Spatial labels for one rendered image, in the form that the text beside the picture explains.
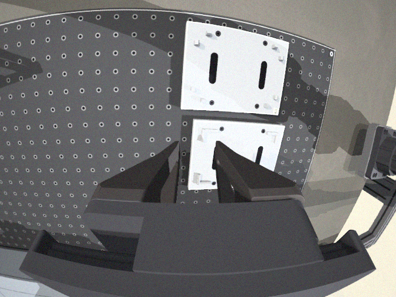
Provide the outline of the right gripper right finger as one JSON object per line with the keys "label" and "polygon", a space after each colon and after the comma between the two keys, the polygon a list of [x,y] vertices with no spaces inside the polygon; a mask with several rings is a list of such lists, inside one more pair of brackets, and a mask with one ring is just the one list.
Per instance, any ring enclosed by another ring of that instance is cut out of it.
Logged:
{"label": "right gripper right finger", "polygon": [[216,141],[215,166],[219,203],[305,202],[297,183],[237,154],[221,141]]}

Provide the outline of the white square plate with slots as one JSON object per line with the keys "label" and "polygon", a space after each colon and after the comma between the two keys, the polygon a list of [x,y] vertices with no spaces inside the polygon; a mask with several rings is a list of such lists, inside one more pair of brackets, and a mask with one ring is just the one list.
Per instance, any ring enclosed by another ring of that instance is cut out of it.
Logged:
{"label": "white square plate with slots", "polygon": [[289,43],[186,22],[181,109],[278,115]]}

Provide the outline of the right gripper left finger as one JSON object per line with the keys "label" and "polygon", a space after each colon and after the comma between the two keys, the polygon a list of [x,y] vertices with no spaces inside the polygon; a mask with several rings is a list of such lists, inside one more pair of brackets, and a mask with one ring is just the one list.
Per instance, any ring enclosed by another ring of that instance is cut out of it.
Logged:
{"label": "right gripper left finger", "polygon": [[91,199],[176,203],[179,174],[180,143],[175,141],[159,154],[99,183]]}

